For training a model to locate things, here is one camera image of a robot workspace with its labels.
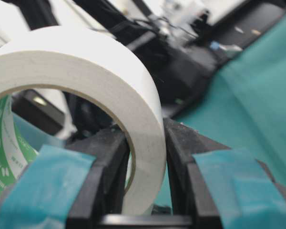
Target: teal tape strip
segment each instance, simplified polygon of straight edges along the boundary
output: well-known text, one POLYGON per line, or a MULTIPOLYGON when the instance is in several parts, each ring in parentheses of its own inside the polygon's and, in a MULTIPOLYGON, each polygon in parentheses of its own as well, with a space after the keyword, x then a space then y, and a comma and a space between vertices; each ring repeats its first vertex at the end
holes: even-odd
POLYGON ((64 148, 65 146, 65 141, 43 132, 16 114, 14 114, 14 122, 22 137, 37 151, 40 151, 43 145, 57 146, 60 148, 64 148))
POLYGON ((193 155, 225 229, 286 229, 286 201, 246 150, 193 155))
POLYGON ((63 229, 95 157, 43 146, 0 208, 0 229, 63 229))

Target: black clamp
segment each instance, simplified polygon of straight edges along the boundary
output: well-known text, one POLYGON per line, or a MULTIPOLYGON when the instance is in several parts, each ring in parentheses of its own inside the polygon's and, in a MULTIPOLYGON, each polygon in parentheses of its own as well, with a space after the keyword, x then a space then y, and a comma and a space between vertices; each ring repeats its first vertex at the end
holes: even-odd
MULTIPOLYGON (((164 127, 174 214, 192 216, 194 228, 223 228, 220 213, 192 155, 230 148, 170 119, 164 121, 164 127)), ((286 187, 276 183, 265 163, 258 163, 286 201, 286 187)))
MULTIPOLYGON (((92 228, 101 216, 120 214, 129 158, 124 133, 117 127, 104 129, 93 137, 67 146, 67 149, 97 159, 69 211, 66 228, 92 228)), ((0 207, 12 188, 7 188, 1 195, 0 207)))

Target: tape roll inner core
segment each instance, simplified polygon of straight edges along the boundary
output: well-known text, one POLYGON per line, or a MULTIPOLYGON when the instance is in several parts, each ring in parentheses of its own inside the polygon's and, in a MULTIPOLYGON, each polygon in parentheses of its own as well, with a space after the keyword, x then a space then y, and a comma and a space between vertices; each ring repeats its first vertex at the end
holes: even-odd
POLYGON ((74 91, 74 90, 71 90, 71 89, 68 89, 68 88, 58 87, 58 86, 55 86, 55 85, 50 85, 50 84, 48 84, 48 85, 46 85, 46 84, 32 84, 32 85, 15 87, 15 88, 13 88, 11 90, 7 90, 5 92, 0 93, 0 98, 4 97, 6 95, 12 94, 13 92, 22 91, 22 90, 28 90, 28 89, 31 89, 31 88, 56 89, 56 90, 61 90, 61 91, 64 91, 64 92, 69 92, 71 94, 77 95, 77 96, 79 96, 81 98, 84 98, 84 99, 90 101, 91 103, 97 105, 99 108, 101 108, 103 111, 105 111, 106 114, 108 114, 118 124, 118 126, 123 130, 123 132, 126 135, 126 139, 127 139, 128 145, 129 145, 129 149, 130 149, 130 152, 131 152, 131 155, 132 155, 132 167, 131 167, 130 178, 129 178, 127 186, 125 188, 125 193, 126 193, 127 190, 129 189, 130 185, 132 184, 133 177, 134 177, 134 174, 135 174, 135 168, 136 168, 136 164, 135 164, 135 150, 134 150, 132 139, 131 139, 129 133, 127 132, 126 128, 122 124, 122 122, 119 120, 119 118, 108 107, 104 106, 103 104, 99 103, 97 100, 95 100, 95 99, 93 99, 93 98, 91 98, 91 97, 89 97, 89 96, 87 96, 87 95, 85 95, 85 94, 83 94, 81 92, 74 91))

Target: green printed label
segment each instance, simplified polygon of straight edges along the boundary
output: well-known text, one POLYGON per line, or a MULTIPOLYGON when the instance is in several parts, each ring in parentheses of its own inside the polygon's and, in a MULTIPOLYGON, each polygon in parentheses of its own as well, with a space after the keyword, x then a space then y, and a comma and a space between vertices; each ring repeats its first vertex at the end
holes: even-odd
POLYGON ((0 99, 0 194, 37 154, 14 124, 10 96, 0 99))

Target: black machine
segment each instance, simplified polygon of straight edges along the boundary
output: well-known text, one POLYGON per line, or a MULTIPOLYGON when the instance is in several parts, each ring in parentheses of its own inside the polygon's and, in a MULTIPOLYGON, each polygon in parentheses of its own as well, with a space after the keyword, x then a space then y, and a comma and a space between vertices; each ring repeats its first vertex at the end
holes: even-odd
MULTIPOLYGON (((111 127, 67 146, 71 150, 95 155, 97 160, 69 211, 65 228, 224 228, 223 216, 210 194, 212 188, 206 184, 201 167, 193 155, 230 148, 171 119, 164 120, 164 128, 174 215, 118 215, 122 209, 129 148, 123 132, 117 127, 111 127)), ((264 163, 258 163, 286 202, 286 187, 276 183, 264 163)), ((7 188, 1 196, 0 208, 12 189, 13 187, 7 188)), ((251 193, 247 193, 245 198, 253 199, 258 207, 259 201, 251 193)), ((264 211, 267 214, 264 208, 253 209, 257 215, 264 211)), ((235 219, 241 217, 242 215, 236 215, 235 219)))
MULTIPOLYGON (((58 25, 48 0, 4 1, 19 7, 32 30, 58 25)), ((168 18, 156 17, 142 0, 133 2, 146 20, 127 18, 107 0, 74 2, 143 62, 154 79, 167 117, 198 103, 216 71, 286 14, 286 0, 246 0, 212 26, 208 24, 206 10, 189 22, 191 31, 176 39, 163 32, 163 26, 172 30, 183 28, 173 25, 168 18)), ((98 107, 64 94, 78 129, 71 141, 84 139, 112 124, 112 119, 98 107)))

